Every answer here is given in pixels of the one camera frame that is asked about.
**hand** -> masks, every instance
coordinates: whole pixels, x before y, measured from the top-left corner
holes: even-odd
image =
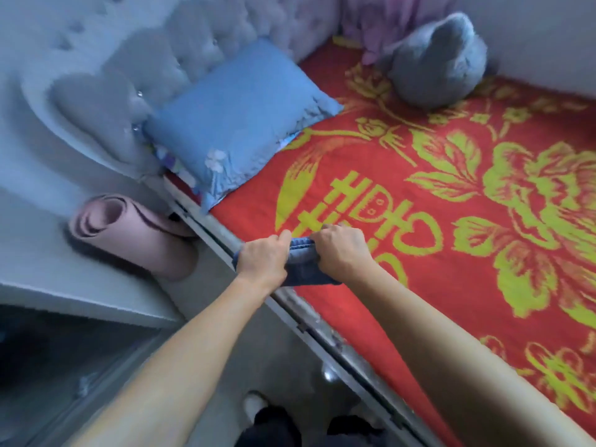
[[[370,264],[375,264],[360,229],[323,225],[312,233],[321,260],[319,268],[336,281],[346,283]]]
[[[291,232],[283,231],[279,237],[271,235],[268,238],[246,243],[242,246],[238,257],[236,267],[238,276],[252,284],[262,286],[266,292],[264,296],[269,296],[277,290],[288,275],[285,265],[291,240]]]

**gray headboard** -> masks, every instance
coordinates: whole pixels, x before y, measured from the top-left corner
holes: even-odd
[[[133,178],[157,172],[132,125],[257,37],[296,62],[339,27],[339,0],[112,0],[29,65],[25,98],[71,147]]]

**red bedspread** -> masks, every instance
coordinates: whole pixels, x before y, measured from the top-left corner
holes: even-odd
[[[213,215],[242,240],[361,228],[377,262],[596,435],[596,104],[493,79],[425,114],[359,57],[329,43],[303,63],[344,112]],[[297,292],[458,444],[346,287]]]

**gray stuffed animal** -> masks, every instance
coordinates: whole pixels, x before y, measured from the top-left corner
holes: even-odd
[[[487,47],[466,14],[426,24],[386,50],[377,62],[398,95],[424,110],[469,95],[486,71]]]

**person's arm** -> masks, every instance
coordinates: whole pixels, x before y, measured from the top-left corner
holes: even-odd
[[[184,445],[242,329],[286,278],[290,240],[284,231],[245,244],[230,286],[147,361],[73,446]]]
[[[501,358],[381,268],[359,229],[325,227],[310,236],[319,267],[369,309],[465,445],[596,445]]]

